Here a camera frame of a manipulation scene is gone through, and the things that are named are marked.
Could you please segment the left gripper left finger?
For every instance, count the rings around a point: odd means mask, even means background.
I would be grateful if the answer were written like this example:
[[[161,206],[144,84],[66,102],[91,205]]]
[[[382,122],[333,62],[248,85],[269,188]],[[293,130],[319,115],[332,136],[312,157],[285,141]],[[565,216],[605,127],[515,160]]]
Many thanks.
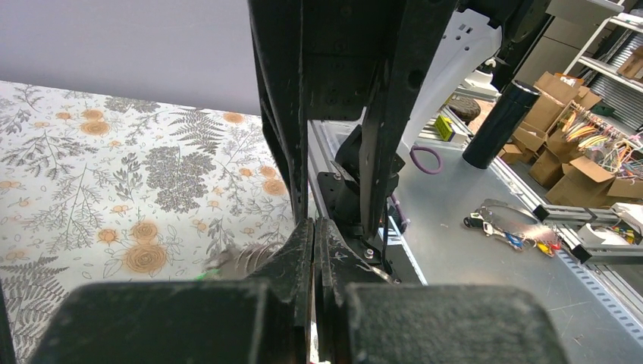
[[[314,221],[246,278],[87,284],[33,363],[307,363]]]

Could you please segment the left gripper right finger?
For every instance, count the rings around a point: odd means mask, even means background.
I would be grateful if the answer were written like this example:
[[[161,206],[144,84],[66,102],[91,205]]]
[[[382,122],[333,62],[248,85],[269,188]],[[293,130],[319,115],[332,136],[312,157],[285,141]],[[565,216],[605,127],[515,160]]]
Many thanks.
[[[524,290],[395,283],[315,223],[318,352],[332,363],[565,363],[544,308]]]

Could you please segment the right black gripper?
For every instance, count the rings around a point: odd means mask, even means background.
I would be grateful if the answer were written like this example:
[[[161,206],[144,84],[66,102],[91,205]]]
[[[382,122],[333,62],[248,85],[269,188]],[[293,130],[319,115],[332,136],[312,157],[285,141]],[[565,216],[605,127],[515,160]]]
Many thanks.
[[[312,120],[356,121],[363,237],[375,237],[401,136],[455,1],[249,1],[262,131],[290,194],[308,216]]]

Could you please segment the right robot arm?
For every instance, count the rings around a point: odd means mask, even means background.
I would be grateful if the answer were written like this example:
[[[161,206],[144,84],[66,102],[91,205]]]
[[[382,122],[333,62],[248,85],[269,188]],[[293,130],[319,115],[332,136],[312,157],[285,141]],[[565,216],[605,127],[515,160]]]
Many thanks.
[[[359,218],[375,235],[394,157],[480,64],[538,28],[546,1],[251,1],[262,131],[308,215],[308,123],[359,121]]]

